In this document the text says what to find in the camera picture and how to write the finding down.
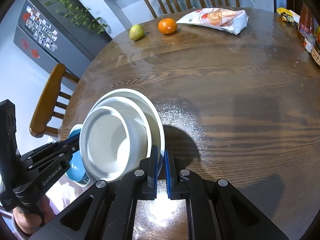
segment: round dining table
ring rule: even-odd
[[[66,109],[61,139],[106,93],[135,89],[159,112],[174,157],[203,179],[227,179],[290,240],[320,209],[320,75],[297,29],[279,15],[244,9],[238,35],[161,19],[113,39],[92,61]],[[76,189],[78,195],[83,188]],[[157,199],[138,201],[132,239],[188,239],[185,200],[170,200],[164,175]]]

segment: red sticker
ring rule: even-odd
[[[26,20],[29,19],[30,16],[31,16],[31,13],[25,13],[25,14],[22,16],[22,19],[23,19],[24,21],[26,21]]]
[[[36,49],[32,49],[32,50],[31,50],[31,53],[32,53],[33,57],[35,57],[35,58],[40,58],[39,52],[38,52]]]
[[[25,39],[22,39],[21,40],[21,43],[22,43],[22,46],[25,48],[25,49],[30,49],[30,45],[29,45],[29,42]]]

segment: blue bowl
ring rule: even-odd
[[[69,134],[69,137],[80,133],[80,131],[81,129],[76,129],[72,131]],[[83,166],[80,151],[77,151],[73,154],[72,159],[70,161],[70,166],[71,166],[70,169],[66,172],[69,179],[84,185],[89,182],[89,178]]]

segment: human hand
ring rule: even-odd
[[[46,224],[54,217],[53,210],[50,207],[50,200],[46,195],[41,199],[41,209],[44,212],[44,223]],[[42,218],[39,215],[23,214],[18,208],[13,209],[13,217],[21,230],[30,235],[35,232],[33,227],[39,226],[42,223]]]

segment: orange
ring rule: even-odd
[[[177,30],[177,23],[174,19],[163,19],[158,24],[158,29],[163,34],[174,33]]]

